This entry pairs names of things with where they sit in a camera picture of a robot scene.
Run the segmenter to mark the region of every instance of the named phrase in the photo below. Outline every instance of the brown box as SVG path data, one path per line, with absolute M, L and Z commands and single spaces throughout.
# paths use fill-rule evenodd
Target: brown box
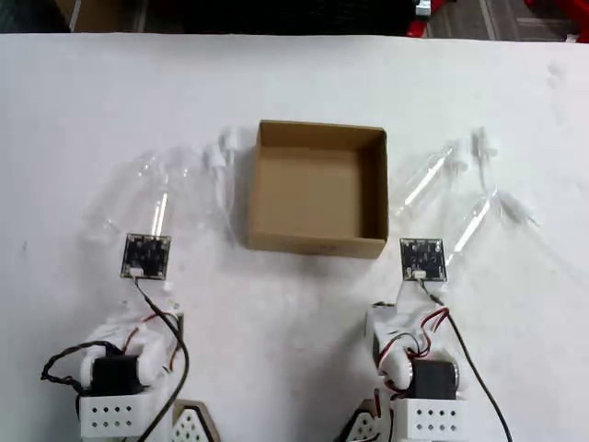
M 251 192 L 251 249 L 376 258 L 388 237 L 381 128 L 262 121 Z

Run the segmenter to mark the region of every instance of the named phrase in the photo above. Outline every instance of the black cable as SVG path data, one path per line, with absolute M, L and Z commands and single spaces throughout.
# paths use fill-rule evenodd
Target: black cable
M 445 305 L 444 302 L 442 302 L 442 300 L 439 297 L 430 293 L 429 290 L 427 288 L 425 288 L 425 283 L 423 281 L 420 281 L 420 285 L 422 286 L 425 293 L 428 295 L 428 297 L 430 297 L 430 299 L 433 302 L 435 302 L 439 306 Z M 450 324 L 452 325 L 452 329 L 454 330 L 454 334 L 456 335 L 458 342 L 460 343 L 460 346 L 462 347 L 462 351 L 464 352 L 464 356 L 466 357 L 468 364 L 470 365 L 470 368 L 472 369 L 472 372 L 475 374 L 477 381 L 479 382 L 483 391 L 485 392 L 485 394 L 489 398 L 491 405 L 493 406 L 493 408 L 495 409 L 495 412 L 497 413 L 497 417 L 499 417 L 499 420 L 501 421 L 501 425 L 503 427 L 503 431 L 505 432 L 505 437 L 507 438 L 507 441 L 513 442 L 512 434 L 509 431 L 509 426 L 507 425 L 507 421 L 505 421 L 505 418 L 503 417 L 503 413 L 501 412 L 501 409 L 499 408 L 499 404 L 497 403 L 495 398 L 493 398 L 493 395 L 491 394 L 491 392 L 489 391 L 489 389 L 485 385 L 485 382 L 482 380 L 482 377 L 480 376 L 479 371 L 475 367 L 475 363 L 473 362 L 472 358 L 470 357 L 470 353 L 468 352 L 467 345 L 465 344 L 464 339 L 462 338 L 462 335 L 460 334 L 460 331 L 458 330 L 458 326 L 454 322 L 454 318 L 452 318 L 452 315 L 449 312 L 448 312 L 448 319 L 450 320 Z
M 164 418 L 167 411 L 172 406 L 172 404 L 174 403 L 174 401 L 178 397 L 180 391 L 182 390 L 182 387 L 184 386 L 184 382 L 186 381 L 186 377 L 188 376 L 188 372 L 190 369 L 190 357 L 188 354 L 188 348 L 186 348 L 186 344 L 184 343 L 184 340 L 182 339 L 182 336 L 180 335 L 179 331 L 176 330 L 174 325 L 166 317 L 166 314 L 156 304 L 154 304 L 154 301 L 152 301 L 151 298 L 142 290 L 142 288 L 139 286 L 139 280 L 137 278 L 133 278 L 133 282 L 134 282 L 135 287 L 137 287 L 137 290 L 139 290 L 139 293 L 141 293 L 143 295 L 145 302 L 154 311 L 154 313 L 162 321 L 164 321 L 166 323 L 167 327 L 172 331 L 172 334 L 174 334 L 174 337 L 178 341 L 178 345 L 182 349 L 182 352 L 184 352 L 184 371 L 182 373 L 182 377 L 180 378 L 178 386 L 172 392 L 169 399 L 164 404 L 164 406 L 159 411 L 159 413 L 156 415 L 156 417 L 151 422 L 151 424 L 145 429 L 144 433 L 136 441 L 136 442 L 145 442 L 145 440 L 149 437 L 149 435 L 151 435 L 151 433 L 157 427 L 157 424 L 159 424 L 159 422 Z
M 89 343 L 80 343 L 78 345 L 74 345 L 73 347 L 68 347 L 61 353 L 50 357 L 49 361 L 47 361 L 47 364 L 45 364 L 43 367 L 43 371 L 40 374 L 40 380 L 49 380 L 54 384 L 69 385 L 78 393 L 78 395 L 84 396 L 87 391 L 84 387 L 82 387 L 82 384 L 79 380 L 76 380 L 71 376 L 58 378 L 56 376 L 50 375 L 49 370 L 58 360 L 71 355 L 72 353 L 79 352 L 84 348 L 93 347 L 95 345 L 105 347 L 107 349 L 107 354 L 122 355 L 121 349 L 108 341 L 90 341 Z

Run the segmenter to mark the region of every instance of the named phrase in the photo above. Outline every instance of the red wire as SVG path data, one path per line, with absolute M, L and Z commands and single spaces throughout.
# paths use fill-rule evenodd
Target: red wire
M 442 307 L 442 308 L 437 309 L 435 312 L 430 313 L 428 316 L 426 316 L 425 318 L 422 319 L 422 323 L 420 324 L 420 327 L 422 328 L 423 336 L 425 336 L 425 341 L 427 342 L 427 344 L 426 344 L 425 348 L 423 349 L 423 351 L 421 351 L 419 354 L 410 355 L 411 358 L 425 357 L 430 353 L 430 349 L 432 347 L 432 339 L 430 338 L 427 331 L 425 330 L 425 325 L 433 318 L 438 317 L 438 320 L 433 325 L 433 332 L 436 332 L 438 330 L 438 327 L 440 327 L 442 322 L 448 317 L 449 314 L 450 314 L 450 309 L 448 307 Z

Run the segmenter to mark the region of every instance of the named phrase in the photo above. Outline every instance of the wire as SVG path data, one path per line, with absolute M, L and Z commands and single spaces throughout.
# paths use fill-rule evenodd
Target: wire
M 164 314 L 167 315 L 167 316 L 170 316 L 170 317 L 174 318 L 174 320 L 176 320 L 176 324 L 178 325 L 179 322 L 178 322 L 178 317 L 176 315 L 174 315 L 173 313 L 169 313 L 169 312 L 165 312 Z M 143 318 L 142 320 L 140 320 L 140 322 L 143 323 L 143 324 L 145 324 L 146 322 L 149 322 L 150 320 L 152 320 L 154 318 L 159 318 L 159 317 L 154 313 L 153 315 L 149 315 L 148 317 Z M 129 336 L 127 337 L 127 340 L 125 341 L 125 344 L 122 347 L 122 352 L 124 354 L 126 354 L 127 353 L 127 350 L 129 349 L 129 343 L 131 342 L 131 339 L 138 332 L 139 332 L 139 327 L 135 327 L 133 329 L 133 331 L 131 331 L 131 333 L 129 333 Z
M 417 346 L 417 354 L 421 353 L 420 345 L 417 342 L 417 339 L 415 338 L 415 336 L 413 336 L 411 333 L 409 333 L 407 331 L 405 331 L 403 333 L 399 333 L 396 336 L 393 336 L 390 339 L 390 341 L 388 341 L 387 345 L 385 345 L 385 347 L 383 348 L 383 351 L 380 352 L 380 355 L 378 356 L 378 362 L 376 363 L 376 368 L 377 369 L 380 370 L 380 367 L 383 365 L 384 360 L 387 358 L 388 354 L 392 350 L 393 343 L 395 343 L 396 341 L 398 341 L 403 336 L 409 336 L 413 340 L 413 342 L 415 343 L 415 345 Z M 413 349 L 408 348 L 407 350 L 409 350 L 412 354 L 415 354 L 415 352 L 413 351 Z
M 442 300 L 439 297 L 437 297 L 433 293 L 430 293 L 429 290 L 427 288 L 425 288 L 425 283 L 423 281 L 420 281 L 420 286 L 423 288 L 423 291 L 427 294 L 428 297 L 430 297 L 430 299 L 433 302 L 435 302 L 439 306 L 445 305 L 444 302 L 442 302 Z M 501 412 L 501 409 L 499 408 L 499 404 L 497 403 L 495 398 L 493 398 L 493 395 L 491 394 L 491 392 L 489 391 L 489 389 L 485 385 L 485 382 L 482 380 L 482 377 L 480 376 L 479 371 L 475 367 L 475 363 L 473 362 L 472 358 L 470 357 L 470 352 L 467 349 L 467 345 L 465 344 L 464 339 L 462 338 L 462 335 L 460 334 L 460 331 L 458 330 L 458 327 L 456 326 L 456 323 L 454 322 L 454 318 L 452 318 L 452 315 L 449 312 L 448 312 L 448 320 L 450 320 L 450 325 L 452 325 L 452 329 L 454 330 L 454 334 L 456 335 L 458 342 L 460 343 L 460 346 L 462 347 L 462 351 L 464 352 L 464 356 L 466 357 L 468 364 L 470 365 L 470 368 L 472 369 L 472 372 L 475 374 L 477 381 L 479 382 L 483 391 L 487 395 L 487 398 L 489 398 L 489 402 L 493 406 L 493 409 L 497 413 L 497 417 L 499 417 L 499 420 L 501 421 L 501 425 L 503 427 L 503 432 L 505 433 L 505 437 L 507 438 L 508 442 L 513 442 L 512 434 L 509 431 L 509 426 L 507 425 L 507 422 L 505 421 L 505 418 L 503 417 L 503 413 Z
M 63 350 L 61 353 L 50 357 L 49 361 L 47 361 L 47 364 L 45 364 L 45 366 L 43 367 L 43 371 L 40 374 L 40 380 L 49 380 L 50 382 L 52 382 L 54 384 L 69 385 L 78 393 L 78 395 L 84 396 L 87 393 L 87 390 L 82 386 L 82 384 L 79 380 L 76 380 L 76 379 L 72 378 L 71 376 L 66 376 L 64 378 L 58 378 L 56 376 L 50 375 L 49 370 L 60 359 L 66 357 L 68 355 L 71 355 L 73 353 L 79 352 L 80 350 L 83 350 L 85 348 L 94 347 L 94 346 L 105 347 L 107 354 L 112 353 L 114 355 L 122 355 L 122 351 L 119 349 L 119 347 L 117 347 L 116 345 L 114 345 L 113 343 L 110 343 L 108 341 L 90 341 L 89 343 L 80 343 L 78 345 L 74 345 L 73 347 L 68 347 L 65 350 Z
M 427 330 L 425 329 L 425 326 L 427 325 L 427 323 L 430 320 L 437 318 L 437 321 L 433 325 L 433 332 L 437 332 L 438 327 L 448 317 L 449 314 L 450 314 L 450 309 L 448 307 L 442 307 L 442 308 L 437 309 L 433 313 L 430 313 L 428 316 L 426 316 L 425 318 L 422 319 L 422 321 L 420 323 L 420 328 L 422 329 L 423 336 L 425 337 L 426 345 L 425 345 L 425 348 L 423 350 L 421 350 L 419 353 L 409 354 L 409 357 L 411 359 L 425 357 L 430 353 L 430 350 L 432 348 L 432 338 L 430 338 L 430 335 L 428 334 Z
M 154 311 L 154 313 L 162 321 L 164 321 L 166 323 L 167 327 L 172 331 L 172 333 L 174 334 L 174 337 L 178 341 L 178 345 L 182 349 L 182 352 L 184 352 L 184 371 L 182 373 L 182 377 L 180 378 L 178 386 L 176 387 L 176 389 L 174 391 L 172 391 L 172 394 L 170 395 L 169 399 L 166 401 L 166 403 L 164 404 L 162 409 L 156 415 L 156 417 L 151 422 L 151 424 L 145 429 L 144 433 L 136 441 L 136 442 L 145 442 L 146 439 L 149 437 L 149 435 L 151 435 L 152 432 L 154 431 L 154 429 L 157 427 L 159 422 L 166 415 L 167 411 L 172 406 L 172 404 L 174 403 L 174 401 L 178 397 L 180 391 L 182 390 L 182 387 L 184 386 L 184 382 L 186 382 L 186 377 L 188 376 L 188 372 L 189 372 L 190 365 L 191 365 L 191 359 L 189 357 L 188 348 L 186 348 L 186 344 L 184 343 L 182 336 L 180 336 L 179 331 L 176 330 L 176 328 L 170 322 L 170 320 L 168 318 L 166 318 L 166 314 L 154 303 L 154 301 L 151 300 L 151 298 L 147 295 L 147 293 L 144 292 L 144 290 L 139 286 L 139 280 L 136 277 L 133 278 L 133 284 L 135 285 L 135 287 L 137 288 L 139 293 L 141 293 L 143 295 L 145 302 Z

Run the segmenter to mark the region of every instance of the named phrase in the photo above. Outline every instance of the floor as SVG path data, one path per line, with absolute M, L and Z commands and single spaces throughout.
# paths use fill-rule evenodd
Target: floor
M 75 0 L 57 0 L 70 17 Z M 79 31 L 182 33 L 176 2 L 169 0 L 83 0 Z M 551 0 L 534 9 L 523 0 L 457 0 L 434 14 L 426 37 L 497 41 L 564 41 L 573 24 Z

